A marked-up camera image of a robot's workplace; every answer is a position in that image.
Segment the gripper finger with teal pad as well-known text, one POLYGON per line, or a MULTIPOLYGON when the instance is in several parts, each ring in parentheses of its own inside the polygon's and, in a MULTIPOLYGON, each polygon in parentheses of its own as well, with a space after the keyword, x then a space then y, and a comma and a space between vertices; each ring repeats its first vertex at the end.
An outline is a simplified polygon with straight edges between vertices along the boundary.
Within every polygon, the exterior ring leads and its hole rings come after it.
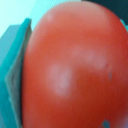
POLYGON ((0 38, 0 128, 22 128, 21 73, 31 20, 10 25, 0 38))

